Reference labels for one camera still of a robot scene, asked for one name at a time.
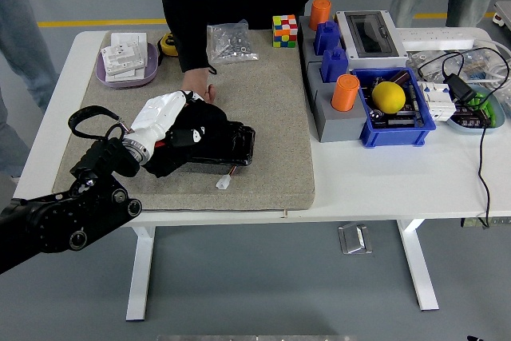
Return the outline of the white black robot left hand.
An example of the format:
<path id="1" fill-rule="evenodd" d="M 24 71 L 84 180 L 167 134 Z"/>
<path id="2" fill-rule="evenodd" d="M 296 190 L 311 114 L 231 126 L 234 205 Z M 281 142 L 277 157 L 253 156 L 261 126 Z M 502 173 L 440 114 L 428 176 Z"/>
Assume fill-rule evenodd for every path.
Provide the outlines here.
<path id="1" fill-rule="evenodd" d="M 131 124 L 132 132 L 125 138 L 152 149 L 157 141 L 164 139 L 181 110 L 191 101 L 204 99 L 193 91 L 179 90 L 147 100 Z"/>

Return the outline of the person's right hand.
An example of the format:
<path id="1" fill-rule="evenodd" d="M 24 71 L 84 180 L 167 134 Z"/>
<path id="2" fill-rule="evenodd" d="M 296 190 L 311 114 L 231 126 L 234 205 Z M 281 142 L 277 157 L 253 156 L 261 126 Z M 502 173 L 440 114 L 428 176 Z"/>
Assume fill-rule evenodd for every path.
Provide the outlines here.
<path id="1" fill-rule="evenodd" d="M 209 70 L 207 68 L 185 71 L 180 89 L 183 91 L 193 91 L 206 102 L 212 104 L 216 98 L 216 88 L 209 82 L 208 76 Z"/>

